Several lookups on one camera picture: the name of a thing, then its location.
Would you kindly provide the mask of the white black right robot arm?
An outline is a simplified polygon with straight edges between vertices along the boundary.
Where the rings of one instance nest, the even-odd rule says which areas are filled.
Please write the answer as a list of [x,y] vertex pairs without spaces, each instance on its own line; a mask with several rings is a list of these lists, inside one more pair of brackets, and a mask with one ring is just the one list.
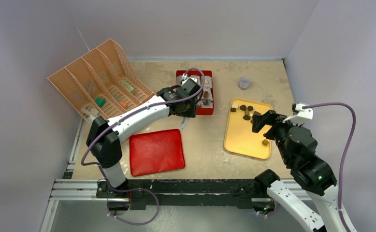
[[341,184],[337,183],[330,165],[315,154],[317,141],[309,129],[293,125],[292,119],[269,110],[261,116],[253,115],[252,131],[257,133],[264,126],[270,126],[263,136],[275,142],[286,168],[311,198],[316,211],[289,190],[270,169],[255,177],[255,192],[274,199],[306,232],[356,231],[338,196]]

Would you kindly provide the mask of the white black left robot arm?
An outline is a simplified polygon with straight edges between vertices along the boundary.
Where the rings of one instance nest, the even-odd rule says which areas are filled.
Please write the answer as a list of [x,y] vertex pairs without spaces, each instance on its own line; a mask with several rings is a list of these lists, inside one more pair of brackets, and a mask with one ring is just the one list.
[[136,108],[119,116],[92,121],[86,145],[87,153],[97,159],[96,165],[106,179],[108,191],[116,198],[127,193],[127,178],[121,168],[121,143],[137,131],[168,116],[195,117],[196,102],[205,80],[198,84],[188,78],[181,85],[165,87]]

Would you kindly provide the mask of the red box lid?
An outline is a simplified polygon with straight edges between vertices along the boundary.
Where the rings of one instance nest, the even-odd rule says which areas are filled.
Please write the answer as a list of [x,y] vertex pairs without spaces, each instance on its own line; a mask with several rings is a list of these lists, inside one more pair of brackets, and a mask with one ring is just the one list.
[[136,134],[129,138],[130,173],[143,176],[185,168],[179,129]]

